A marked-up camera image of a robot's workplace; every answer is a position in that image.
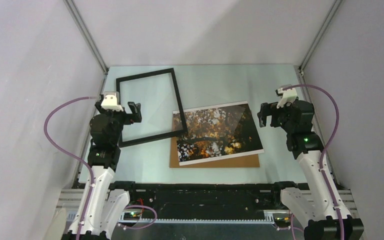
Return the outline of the autumn leaves photo print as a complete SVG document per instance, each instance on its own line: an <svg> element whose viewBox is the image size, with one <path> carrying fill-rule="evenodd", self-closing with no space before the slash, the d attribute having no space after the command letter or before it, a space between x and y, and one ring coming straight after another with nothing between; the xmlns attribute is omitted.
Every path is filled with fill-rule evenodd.
<svg viewBox="0 0 384 240"><path fill-rule="evenodd" d="M181 166L264 153L247 101L184 111L187 132L176 136Z"/></svg>

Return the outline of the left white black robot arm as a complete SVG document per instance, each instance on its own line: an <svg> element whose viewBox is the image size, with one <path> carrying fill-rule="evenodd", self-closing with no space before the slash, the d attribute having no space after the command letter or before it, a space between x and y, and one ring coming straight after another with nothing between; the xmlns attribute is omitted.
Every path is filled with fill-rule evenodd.
<svg viewBox="0 0 384 240"><path fill-rule="evenodd" d="M95 104L99 114L92 117L90 148L86 167L86 181L77 216L63 240L109 240L118 224L124 208L133 208L138 194L130 189L121 190L109 201L108 191L115 176L121 155L119 139L125 125L142 121L141 104L128 102L131 113L121 106Z"/></svg>

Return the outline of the black picture frame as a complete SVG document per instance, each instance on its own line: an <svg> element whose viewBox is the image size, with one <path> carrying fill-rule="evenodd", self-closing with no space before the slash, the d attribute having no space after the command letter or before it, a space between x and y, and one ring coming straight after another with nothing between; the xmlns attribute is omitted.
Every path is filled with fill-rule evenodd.
<svg viewBox="0 0 384 240"><path fill-rule="evenodd" d="M164 74L170 74L170 76L171 76L172 84L174 87L174 93L175 93L175 97L176 97L176 102L177 102L177 106L178 106L178 110L179 110L180 123L181 123L182 128L179 130L171 131L171 132L164 132L164 133L160 133L160 134L156 134L156 135L145 136L145 137L127 140L127 141L124 141L122 135L120 135L120 138L118 141L118 146L120 148L150 143L150 142L159 141L159 140L163 140L163 139L169 139L169 138L173 138L173 137L177 137L179 135L182 135L188 131L187 124L186 124L185 111L183 109L183 104L182 104L182 100L181 100L181 96L180 96L179 87L178 87L177 78L176 78L174 68L166 68L166 69L160 69L160 70L155 70L155 71L150 71L150 72L145 72L145 73L139 73L139 74L134 74L134 75L129 75L129 76L118 77L115 80L116 91L118 93L121 92L121 83L122 82L127 82L127 81L132 81L132 80L137 80L137 79L144 79L144 78L154 77L154 76L159 76L159 75L164 75Z"/></svg>

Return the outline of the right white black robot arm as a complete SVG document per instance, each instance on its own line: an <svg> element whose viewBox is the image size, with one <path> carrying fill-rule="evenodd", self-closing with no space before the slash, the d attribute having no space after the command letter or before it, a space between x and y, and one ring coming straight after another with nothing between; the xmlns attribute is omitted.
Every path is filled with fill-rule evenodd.
<svg viewBox="0 0 384 240"><path fill-rule="evenodd" d="M287 207L303 227L306 240L359 240L364 233L362 220L354 218L344 204L330 174L320 137L313 131L313 104L295 100L280 105L262 103L257 113L260 127L280 127L286 133L286 146L306 178L312 202L292 183L282 183L271 194L277 209Z"/></svg>

